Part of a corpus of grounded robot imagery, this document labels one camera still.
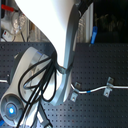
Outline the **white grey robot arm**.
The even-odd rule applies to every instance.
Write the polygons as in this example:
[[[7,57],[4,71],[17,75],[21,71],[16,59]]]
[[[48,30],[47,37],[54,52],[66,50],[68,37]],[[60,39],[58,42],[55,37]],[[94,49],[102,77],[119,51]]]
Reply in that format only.
[[[79,20],[92,1],[15,0],[49,39],[54,51],[47,56],[30,47],[16,57],[10,86],[0,101],[0,114],[8,125],[31,126],[43,113],[41,101],[56,106],[67,99]]]

